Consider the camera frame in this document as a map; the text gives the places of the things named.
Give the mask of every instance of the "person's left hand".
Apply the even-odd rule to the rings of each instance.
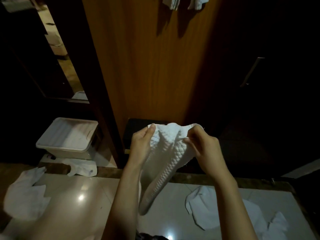
[[[133,134],[130,145],[130,156],[128,162],[142,166],[150,153],[150,140],[156,130],[156,125],[145,127]]]

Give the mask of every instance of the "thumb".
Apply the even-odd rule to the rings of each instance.
[[[150,127],[146,131],[146,134],[144,135],[144,138],[146,138],[146,140],[150,141],[155,130],[156,130],[156,125],[155,124],[150,125]]]
[[[193,143],[192,139],[186,137],[186,138],[183,139],[183,141],[185,143],[189,144],[194,149],[196,157],[200,156],[200,153],[199,153],[197,147],[195,146],[195,144]]]

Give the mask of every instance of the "white lid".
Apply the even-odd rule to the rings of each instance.
[[[37,148],[84,152],[90,146],[98,121],[56,118],[36,142]]]

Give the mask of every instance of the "person's right hand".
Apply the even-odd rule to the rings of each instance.
[[[199,125],[189,129],[187,136],[184,141],[193,147],[195,157],[206,174],[215,181],[230,174],[216,137],[209,136]]]

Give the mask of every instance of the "translucent plastic container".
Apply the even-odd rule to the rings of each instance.
[[[56,118],[38,139],[35,146],[56,157],[91,160],[96,150],[91,146],[98,122]]]

